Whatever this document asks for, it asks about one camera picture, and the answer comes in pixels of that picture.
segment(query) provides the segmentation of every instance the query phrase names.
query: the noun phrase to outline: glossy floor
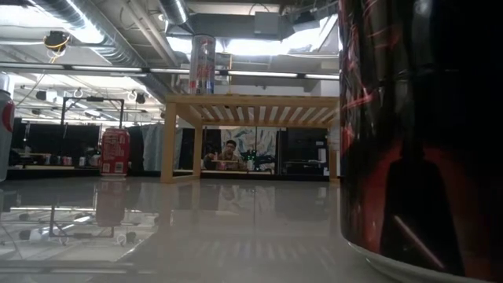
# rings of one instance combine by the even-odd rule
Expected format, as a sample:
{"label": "glossy floor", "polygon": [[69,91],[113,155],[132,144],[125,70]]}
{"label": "glossy floor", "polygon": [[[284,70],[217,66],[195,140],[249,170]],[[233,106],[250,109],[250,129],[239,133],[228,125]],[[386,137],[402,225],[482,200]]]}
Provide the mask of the glossy floor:
{"label": "glossy floor", "polygon": [[66,178],[0,188],[10,210],[2,282],[392,281],[340,236],[328,183]]}

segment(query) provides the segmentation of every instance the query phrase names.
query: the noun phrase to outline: ductwork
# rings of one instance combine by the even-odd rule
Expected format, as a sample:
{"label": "ductwork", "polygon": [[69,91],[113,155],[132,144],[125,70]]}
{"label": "ductwork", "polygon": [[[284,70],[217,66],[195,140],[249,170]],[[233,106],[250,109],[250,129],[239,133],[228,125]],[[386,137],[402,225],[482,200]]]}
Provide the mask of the ductwork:
{"label": "ductwork", "polygon": [[194,34],[189,22],[189,7],[184,0],[159,0],[160,10],[171,25],[177,25],[190,34]]}
{"label": "ductwork", "polygon": [[[92,35],[94,41],[106,47],[94,47],[92,50],[116,66],[146,67],[145,61],[127,40],[116,30],[116,27],[89,0],[28,0],[43,13],[62,20],[65,28],[80,41],[83,35]],[[164,103],[169,87],[157,76],[133,78],[145,85],[156,99]]]}

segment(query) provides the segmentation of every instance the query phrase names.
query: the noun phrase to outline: dark hair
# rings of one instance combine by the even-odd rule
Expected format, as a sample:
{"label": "dark hair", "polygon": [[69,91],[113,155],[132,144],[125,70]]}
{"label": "dark hair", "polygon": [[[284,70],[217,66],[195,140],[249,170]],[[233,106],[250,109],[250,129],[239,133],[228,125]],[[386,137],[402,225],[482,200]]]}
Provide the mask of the dark hair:
{"label": "dark hair", "polygon": [[226,142],[226,145],[227,145],[227,144],[234,145],[234,147],[236,147],[236,145],[237,145],[237,144],[236,144],[236,142],[235,142],[235,141],[233,141],[233,140],[229,140],[229,141],[227,141],[227,142]]}

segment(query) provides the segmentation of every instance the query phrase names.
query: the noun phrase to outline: silver can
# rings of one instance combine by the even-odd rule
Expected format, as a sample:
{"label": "silver can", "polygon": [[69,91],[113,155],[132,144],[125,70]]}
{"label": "silver can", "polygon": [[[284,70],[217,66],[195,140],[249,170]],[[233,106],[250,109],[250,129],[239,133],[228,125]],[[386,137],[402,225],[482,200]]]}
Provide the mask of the silver can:
{"label": "silver can", "polygon": [[7,177],[10,141],[13,137],[15,105],[7,90],[9,77],[0,74],[0,182]]}
{"label": "silver can", "polygon": [[190,54],[190,94],[205,95],[215,92],[215,38],[194,35]]}

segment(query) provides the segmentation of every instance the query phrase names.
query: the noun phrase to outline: white floor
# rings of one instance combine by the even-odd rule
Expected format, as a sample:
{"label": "white floor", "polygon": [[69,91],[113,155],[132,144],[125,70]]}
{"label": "white floor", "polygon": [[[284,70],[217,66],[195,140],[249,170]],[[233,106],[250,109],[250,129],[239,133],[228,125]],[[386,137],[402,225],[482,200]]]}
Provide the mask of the white floor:
{"label": "white floor", "polygon": [[[134,209],[159,216],[156,233],[138,233],[142,243],[125,247],[123,253],[129,253],[122,259],[158,275],[84,276],[84,281],[393,282],[340,236],[338,188],[328,183],[203,179],[164,185],[158,178],[118,182],[69,178],[2,185],[22,192],[122,188],[136,192],[129,197],[136,203]],[[87,250],[74,248],[51,260],[109,261],[112,253],[116,258],[114,239],[108,247],[100,241],[99,248],[87,242]],[[30,275],[35,282],[68,279],[68,275]]]}

